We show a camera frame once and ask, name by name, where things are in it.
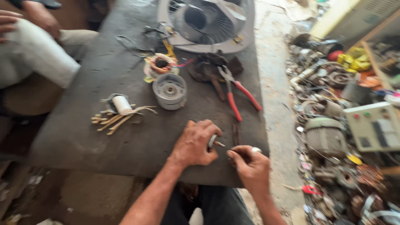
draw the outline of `fan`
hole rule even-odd
[[[254,0],[160,0],[158,21],[176,48],[235,53],[254,39]]]

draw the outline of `dirty floor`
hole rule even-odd
[[[254,31],[272,161],[271,191],[288,225],[297,225],[305,224],[302,194],[282,188],[282,184],[294,187],[302,184],[297,175],[293,120],[287,108],[284,37],[290,32],[292,22],[284,9],[276,6],[278,1],[255,1]],[[47,218],[65,225],[118,224],[142,190],[143,180],[134,177],[50,170],[40,184],[24,191],[10,213],[31,215],[18,222],[19,225],[35,225]],[[240,192],[254,223],[261,225],[251,195],[245,189]],[[195,214],[190,224],[202,224],[200,211]]]

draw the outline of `gray workbench surface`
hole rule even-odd
[[[172,147],[188,120],[210,119],[223,131],[218,140],[219,158],[209,166],[187,168],[180,180],[188,183],[242,186],[225,154],[233,146],[232,124],[236,119],[227,101],[220,101],[211,83],[198,83],[186,71],[179,75],[188,85],[186,105],[176,111],[157,107],[158,115],[144,112],[140,124],[123,124],[113,135],[92,125],[90,118],[104,110],[99,100],[112,93],[125,94],[136,106],[158,106],[151,84],[143,81],[142,58],[133,56],[119,45],[115,35],[127,36],[145,46],[151,41],[141,34],[144,25],[155,25],[156,2],[119,0],[104,21],[91,52],[64,93],[59,104],[42,126],[31,150],[28,163],[51,168],[73,169],[117,175],[154,177],[162,168]],[[195,54],[175,50],[180,58]],[[236,54],[244,72],[236,79],[242,82],[261,104],[260,82],[254,44]],[[247,97],[233,89],[235,102],[243,117],[240,137],[268,155],[268,142],[262,112],[257,112]]]

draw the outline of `black pants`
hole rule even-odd
[[[202,209],[204,225],[254,225],[236,189],[207,185],[199,185],[194,202],[175,187],[161,225],[188,225],[197,207]]]

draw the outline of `leg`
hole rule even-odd
[[[254,225],[238,190],[199,185],[204,225]]]
[[[15,31],[6,33],[6,45],[12,50],[9,57],[17,75],[18,67],[23,66],[62,88],[68,87],[80,65],[40,27],[24,19],[19,19],[15,27]]]
[[[195,207],[190,203],[186,196],[175,186],[161,225],[189,225],[189,219]]]
[[[81,61],[97,35],[91,30],[61,30],[60,42],[68,55]]]

